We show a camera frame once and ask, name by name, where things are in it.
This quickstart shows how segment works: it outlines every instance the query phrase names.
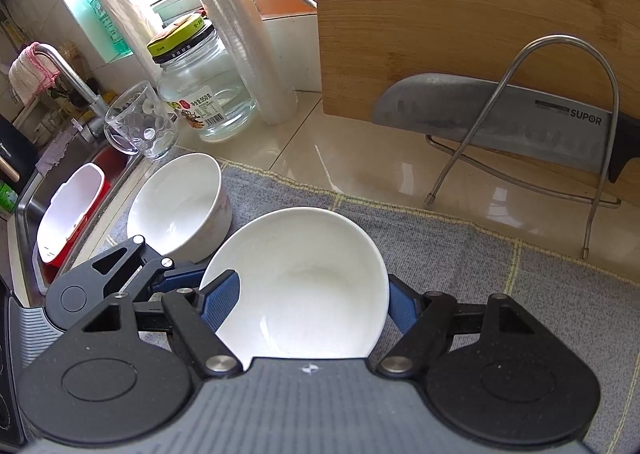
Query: yellow-green lid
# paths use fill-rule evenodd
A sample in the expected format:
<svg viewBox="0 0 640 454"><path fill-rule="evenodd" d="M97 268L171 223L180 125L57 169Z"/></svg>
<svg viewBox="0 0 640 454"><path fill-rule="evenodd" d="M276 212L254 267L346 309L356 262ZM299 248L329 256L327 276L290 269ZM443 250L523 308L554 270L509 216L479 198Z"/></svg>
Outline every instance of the yellow-green lid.
<svg viewBox="0 0 640 454"><path fill-rule="evenodd" d="M204 19L198 12L183 15L153 37L146 48L152 57L171 52L204 28Z"/></svg>

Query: glass jar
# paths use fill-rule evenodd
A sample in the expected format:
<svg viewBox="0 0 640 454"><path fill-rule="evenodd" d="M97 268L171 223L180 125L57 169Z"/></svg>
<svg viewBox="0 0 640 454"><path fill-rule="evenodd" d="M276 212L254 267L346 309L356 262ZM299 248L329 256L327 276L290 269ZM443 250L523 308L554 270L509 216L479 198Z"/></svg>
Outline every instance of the glass jar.
<svg viewBox="0 0 640 454"><path fill-rule="evenodd" d="M257 112L255 100L209 19L189 14L148 49L162 68L158 94L205 142L226 140Z"/></svg>

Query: plastic wrap roll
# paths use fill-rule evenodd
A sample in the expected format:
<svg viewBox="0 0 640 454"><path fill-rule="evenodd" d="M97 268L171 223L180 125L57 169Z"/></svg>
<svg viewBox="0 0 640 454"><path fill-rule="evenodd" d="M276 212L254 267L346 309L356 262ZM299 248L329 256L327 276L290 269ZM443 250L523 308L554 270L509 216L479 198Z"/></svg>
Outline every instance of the plastic wrap roll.
<svg viewBox="0 0 640 454"><path fill-rule="evenodd" d="M254 0L200 0L267 124L296 112L298 100L278 71L276 55Z"/></svg>
<svg viewBox="0 0 640 454"><path fill-rule="evenodd" d="M140 64L149 75L150 82L156 85L161 69L151 58L146 44L162 30L160 16L140 0L99 1L109 13L132 52L138 57Z"/></svg>

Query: gray cloth mat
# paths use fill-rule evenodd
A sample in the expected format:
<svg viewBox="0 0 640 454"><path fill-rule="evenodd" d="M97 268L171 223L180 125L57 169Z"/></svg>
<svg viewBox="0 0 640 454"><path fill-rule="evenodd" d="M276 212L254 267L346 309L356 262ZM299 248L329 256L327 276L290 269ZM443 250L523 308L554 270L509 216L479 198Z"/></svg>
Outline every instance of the gray cloth mat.
<svg viewBox="0 0 640 454"><path fill-rule="evenodd" d="M152 167L157 169L188 152L175 147ZM484 304L495 292L513 297L598 377L602 398L587 445L602 454L636 452L640 446L640 282L443 214L345 196L273 172L219 162L233 207L229 235L274 210L330 209L363 228L378 246L389 273L420 293L440 290L460 302L476 304ZM127 238L133 197L99 251ZM382 358L400 336L387 318L370 358ZM475 338L457 338L454 347ZM162 343L164 335L157 340Z"/></svg>

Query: cutting board holder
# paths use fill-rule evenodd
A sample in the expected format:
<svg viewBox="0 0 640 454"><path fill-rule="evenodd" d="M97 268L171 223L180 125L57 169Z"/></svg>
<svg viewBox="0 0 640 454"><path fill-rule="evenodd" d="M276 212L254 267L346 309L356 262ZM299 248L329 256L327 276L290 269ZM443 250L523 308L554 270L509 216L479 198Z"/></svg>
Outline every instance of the cutting board holder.
<svg viewBox="0 0 640 454"><path fill-rule="evenodd" d="M604 160L602 161L602 168L600 170L600 179L598 181L596 193L593 198L589 198L586 196L578 196L578 195L570 194L567 192L559 192L557 190L548 189L545 187L541 187L539 185L525 182L523 180L519 180L517 178L514 178L513 176L508 176L507 174L504 174L492 167L487 166L484 163L479 162L478 160L474 160L473 158L470 158L469 156L463 154L466 149L466 146L469 145L473 137L476 135L476 132L478 132L478 129L482 125L482 122L485 120L485 118L487 117L491 109L494 107L496 101L504 91L505 87L507 87L507 85L509 84L509 80L515 73L516 69L518 69L520 64L522 64L522 62L529 55L531 55L531 53L533 53L535 50L542 48L543 46L548 46L550 44L569 44L570 46L575 46L585 50L600 63L600 65L604 68L604 71L606 71L607 76L609 77L609 81L611 82L611 89L613 92L613 110L612 110L612 116L611 116L611 123L609 124L607 147L605 150ZM435 201L438 190L440 189L442 183L444 182L444 179L447 177L447 174L452 169L452 167L454 166L457 160L465 161L466 163L473 165L474 167L477 167L480 170L483 170L489 174L492 174L492 176L495 176L495 177L498 177L499 179L513 183L514 185L517 185L519 187L532 190L533 192L546 194L548 196L552 196L555 198L560 198L560 199L565 199L570 201L577 201L580 203L590 203L591 210L589 211L589 215L587 217L587 223L584 229L584 242L582 245L582 251L580 253L580 257L582 259L587 259L589 257L589 241L591 239L591 225L593 223L593 218L595 217L595 213L598 206L602 205L607 208L618 208L621 203L620 199L618 198L616 198L614 202L600 200L600 198L602 197L602 190L604 188L604 183L607 178L607 170L609 169L609 161L611 159L613 142L616 134L616 128L618 126L619 110L620 110L620 90L618 88L618 81L616 80L616 76L613 73L613 69L609 65L609 62L607 62L604 56L597 49L595 49L587 41L584 41L579 37L575 37L567 34L553 34L553 35L547 35L545 37L538 38L530 42L529 44L527 44L516 55L516 58L511 62L510 66L507 68L507 71L505 71L504 75L500 79L500 82L498 82L498 85L495 91L482 107L482 110L478 114L478 117L476 118L474 124L472 125L471 129L469 129L469 132L463 138L462 142L460 142L460 145L458 146L457 149L454 150L450 147L447 147L446 145L440 144L434 141L432 136L428 134L426 135L428 144L432 145L438 150L441 150L443 152L446 152L447 154L450 154L451 158L449 158L449 161L447 162L447 164L443 167L442 171L440 171L440 175L438 176L438 179L436 180L433 187L431 188L429 195L424 200L424 204L425 206L428 206Z"/></svg>

